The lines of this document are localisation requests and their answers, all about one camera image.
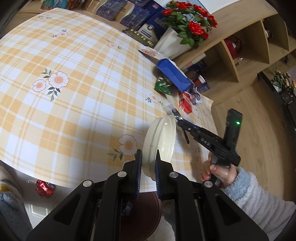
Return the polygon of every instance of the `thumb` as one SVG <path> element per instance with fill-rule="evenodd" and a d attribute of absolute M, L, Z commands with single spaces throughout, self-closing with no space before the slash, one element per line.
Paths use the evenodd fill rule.
<path fill-rule="evenodd" d="M 227 182 L 230 175 L 230 169 L 219 165 L 211 165 L 210 170 L 212 174 L 218 177 L 223 183 Z"/>

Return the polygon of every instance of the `red box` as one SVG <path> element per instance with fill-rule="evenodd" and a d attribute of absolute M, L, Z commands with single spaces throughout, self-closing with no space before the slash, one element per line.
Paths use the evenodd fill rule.
<path fill-rule="evenodd" d="M 189 94 L 185 92 L 179 92 L 179 105 L 184 109 L 184 112 L 186 114 L 189 114 L 192 112 Z"/>

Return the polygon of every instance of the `yellow plaid tablecloth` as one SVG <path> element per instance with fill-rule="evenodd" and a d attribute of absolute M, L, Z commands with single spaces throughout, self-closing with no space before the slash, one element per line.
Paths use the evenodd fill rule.
<path fill-rule="evenodd" d="M 64 9 L 37 15 L 0 40 L 0 160 L 32 177 L 74 188 L 105 180 L 142 149 L 151 122 L 177 98 L 154 91 L 155 65 L 140 43 Z M 216 132 L 212 101 L 194 123 Z M 177 132 L 172 164 L 191 180 L 197 161 Z M 142 175 L 141 191 L 155 183 Z"/>

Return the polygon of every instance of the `red flowers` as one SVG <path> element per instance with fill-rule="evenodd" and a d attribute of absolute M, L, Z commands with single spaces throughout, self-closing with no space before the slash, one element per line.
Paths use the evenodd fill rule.
<path fill-rule="evenodd" d="M 188 25 L 189 29 L 195 35 L 202 35 L 205 31 L 201 28 L 200 24 L 194 23 L 193 21 L 189 21 Z"/>
<path fill-rule="evenodd" d="M 172 9 L 163 10 L 163 15 L 170 15 L 172 12 Z"/>
<path fill-rule="evenodd" d="M 192 6 L 192 4 L 188 3 L 188 2 L 179 2 L 179 3 L 177 3 L 177 7 L 179 9 L 189 9 L 190 6 Z"/>
<path fill-rule="evenodd" d="M 202 8 L 201 6 L 198 6 L 196 4 L 193 5 L 193 7 L 195 8 L 196 11 L 198 11 L 202 16 L 207 17 L 207 10 L 205 10 L 204 8 Z"/>
<path fill-rule="evenodd" d="M 207 39 L 207 38 L 209 37 L 209 35 L 208 35 L 207 32 L 204 32 L 204 33 L 202 34 L 202 37 L 203 37 L 203 39 Z"/>
<path fill-rule="evenodd" d="M 217 27 L 217 21 L 214 19 L 213 15 L 208 15 L 207 19 L 209 20 L 210 24 L 212 27 L 216 28 Z"/>

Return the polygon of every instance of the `red candy wrapper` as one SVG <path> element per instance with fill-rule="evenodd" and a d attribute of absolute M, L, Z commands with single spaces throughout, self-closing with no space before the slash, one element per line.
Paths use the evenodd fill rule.
<path fill-rule="evenodd" d="M 40 197 L 49 198 L 54 193 L 55 186 L 51 183 L 37 180 L 36 192 Z"/>

